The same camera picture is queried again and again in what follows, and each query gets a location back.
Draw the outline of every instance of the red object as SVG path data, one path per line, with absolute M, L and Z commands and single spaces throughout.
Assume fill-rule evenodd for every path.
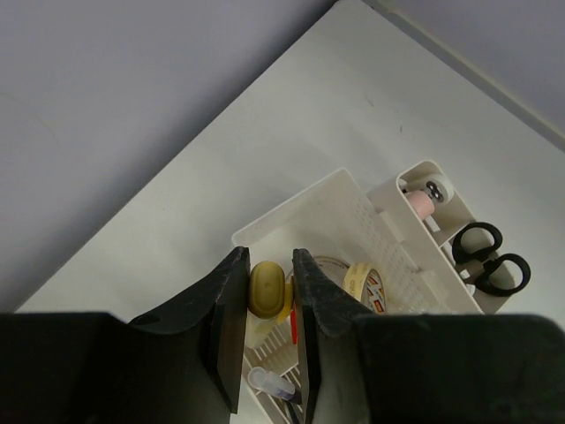
M 292 308 L 290 312 L 290 332 L 292 333 L 292 344 L 298 343 L 298 329 L 297 329 L 297 309 Z

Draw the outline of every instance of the white table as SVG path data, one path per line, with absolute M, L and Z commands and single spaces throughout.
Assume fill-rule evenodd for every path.
M 21 310 L 129 320 L 336 168 L 368 189 L 424 158 L 531 264 L 504 310 L 565 325 L 565 154 L 358 0 L 337 4 Z M 241 411 L 233 422 L 262 422 L 245 393 Z

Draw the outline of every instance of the white basket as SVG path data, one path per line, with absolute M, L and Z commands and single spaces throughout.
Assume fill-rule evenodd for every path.
M 382 277 L 391 314 L 494 312 L 504 300 L 482 299 L 480 294 L 474 299 L 441 250 L 474 221 L 459 194 L 434 214 L 439 228 L 432 233 L 399 187 L 402 180 L 430 173 L 442 171 L 435 163 L 419 163 L 367 197 L 347 170 L 337 170 L 236 232 L 232 243 L 250 248 L 252 266 L 275 261 L 286 272 L 298 247 L 348 263 L 371 262 Z M 290 341 L 289 324 L 284 323 L 259 350 L 245 349 L 243 374 L 246 377 L 251 367 L 263 366 L 298 384 L 297 364 L 296 346 Z M 264 393 L 252 393 L 272 422 L 288 422 L 281 403 Z

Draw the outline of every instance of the scissors handle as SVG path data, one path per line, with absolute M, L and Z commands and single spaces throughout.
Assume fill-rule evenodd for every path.
M 522 281 L 518 286 L 511 289 L 497 287 L 490 279 L 490 276 L 494 273 L 494 271 L 496 271 L 505 261 L 514 262 L 518 268 L 520 268 L 520 271 L 522 271 Z M 483 268 L 485 271 L 477 276 L 473 282 L 475 287 L 486 294 L 499 298 L 506 298 L 518 293 L 523 290 L 526 285 L 528 285 L 531 279 L 530 265 L 522 256 L 517 254 L 504 254 L 492 261 L 486 261 L 483 263 Z
M 476 252 L 467 252 L 463 247 L 463 235 L 472 229 L 480 228 L 487 231 L 493 238 L 493 245 L 483 247 Z M 457 264 L 464 264 L 473 260 L 484 262 L 488 256 L 495 252 L 502 245 L 502 233 L 491 223 L 469 223 L 462 230 L 460 230 L 452 243 L 453 259 Z

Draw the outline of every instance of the gray wall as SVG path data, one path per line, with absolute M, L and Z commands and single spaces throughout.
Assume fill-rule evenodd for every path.
M 537 128 L 539 123 L 527 117 L 524 120 L 565 149 L 565 2 L 384 0 L 381 4 L 449 46 L 495 86 L 546 121 L 545 125 L 560 135 L 559 141 Z
M 0 310 L 39 288 L 332 3 L 1 2 Z

